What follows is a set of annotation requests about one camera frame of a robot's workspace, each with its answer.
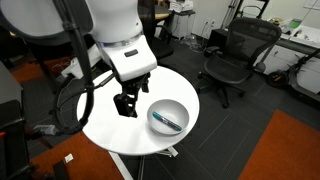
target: black office chair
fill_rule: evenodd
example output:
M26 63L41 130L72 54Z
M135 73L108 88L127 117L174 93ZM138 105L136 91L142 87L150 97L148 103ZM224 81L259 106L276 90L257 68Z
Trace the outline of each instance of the black office chair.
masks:
M210 47L214 56L209 58L198 78L208 77L218 85L224 94L223 107L229 107L230 101L226 87L239 91L243 97L245 91L236 87L253 75L253 64L257 57L268 47L274 45L281 36L279 27L260 19L237 18L230 23L228 37L223 52ZM209 86L197 88L200 93Z
M172 37L171 31L168 27L157 25L155 19L155 1L153 0L139 0L138 13L143 25L143 33L147 38L150 49L158 60L168 57L173 54L174 49L170 46ZM156 28L160 27L165 33L164 37L159 39L155 37Z

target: round white table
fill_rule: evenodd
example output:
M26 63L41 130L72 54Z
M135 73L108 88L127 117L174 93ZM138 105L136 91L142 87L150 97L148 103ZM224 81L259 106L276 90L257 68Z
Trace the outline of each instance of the round white table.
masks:
M106 72L94 80L100 83L111 72ZM192 85L180 74L163 67L151 71L149 93L140 90L136 103L137 118L120 116L113 101L121 93L121 85L112 79L104 87L94 92L94 107L84 134L95 144L111 152L140 156L165 150L181 141L195 125L199 114L199 99ZM147 111L151 104L162 99L180 102L189 112L189 123L177 135L163 135L154 132L147 121ZM77 116L82 117L86 95L78 102Z

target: gray carpet floor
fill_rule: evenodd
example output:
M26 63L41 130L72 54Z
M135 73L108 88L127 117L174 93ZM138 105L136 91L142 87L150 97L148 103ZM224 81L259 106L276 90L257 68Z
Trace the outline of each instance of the gray carpet floor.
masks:
M174 41L171 44L174 54L161 62L181 72L194 87L208 83L197 78L207 59L187 45ZM31 126L52 123L49 111L53 94L47 81L43 78L22 84L25 116ZM199 94L198 121L191 133L174 146L178 156L146 156L144 179L237 179L276 109L320 130L318 109L297 100L286 90L269 86L263 75L255 74L241 86L247 90L246 96L240 98L236 92L229 91L228 109L222 108L220 98L212 90ZM81 80L72 81L64 98L81 87ZM67 124L76 121L76 104L77 98L62 109ZM69 136L46 137L53 145L67 138ZM46 150L37 141L29 141L28 148L31 158ZM139 157L120 157L131 175L137 177Z

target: white bowl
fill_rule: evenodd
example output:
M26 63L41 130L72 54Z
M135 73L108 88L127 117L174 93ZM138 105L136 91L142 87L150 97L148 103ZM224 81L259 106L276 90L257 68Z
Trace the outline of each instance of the white bowl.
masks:
M156 112L162 117L179 125L182 130L177 131L167 124L157 120L152 113ZM189 123L189 113L187 109L179 102L164 99L154 102L148 109L147 118L151 129L165 135L175 135L181 133Z

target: chair backrest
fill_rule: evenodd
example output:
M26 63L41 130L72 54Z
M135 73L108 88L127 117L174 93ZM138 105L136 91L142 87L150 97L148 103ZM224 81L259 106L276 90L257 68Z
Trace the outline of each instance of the chair backrest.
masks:
M270 22L254 18L237 18L229 25L224 54L247 62L247 67L251 69L257 57L274 45L280 36L280 28Z
M146 36L148 43L154 37L156 32L155 20L155 1L154 0L139 0L138 14L143 26L143 33Z

